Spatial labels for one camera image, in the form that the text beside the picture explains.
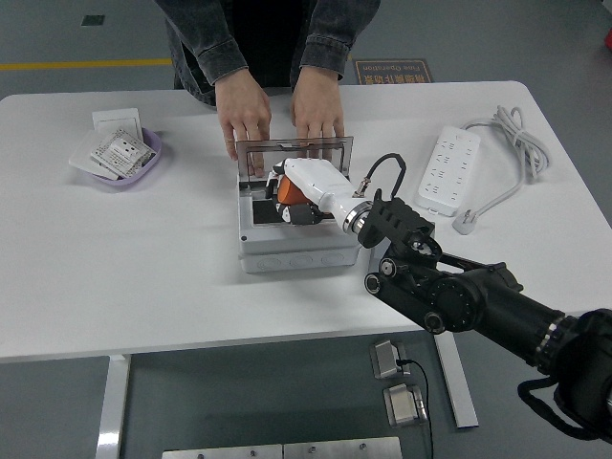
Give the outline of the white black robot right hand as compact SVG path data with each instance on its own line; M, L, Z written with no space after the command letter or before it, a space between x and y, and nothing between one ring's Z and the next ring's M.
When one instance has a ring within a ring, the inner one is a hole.
M314 225L332 215L346 233L367 217L372 204L355 195L354 186L329 161L286 159L273 166L266 183L266 197L292 225Z

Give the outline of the person's left hand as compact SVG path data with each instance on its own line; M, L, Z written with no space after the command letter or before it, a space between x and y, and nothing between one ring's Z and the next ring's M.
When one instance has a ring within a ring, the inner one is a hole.
M300 140L344 137L339 74L302 67L292 96L291 114Z

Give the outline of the person's right hand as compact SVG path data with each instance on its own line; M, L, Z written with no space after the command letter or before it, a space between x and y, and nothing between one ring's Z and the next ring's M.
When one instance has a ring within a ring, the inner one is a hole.
M214 91L226 151L237 161L237 142L270 138L269 98L247 69L221 77L215 82Z

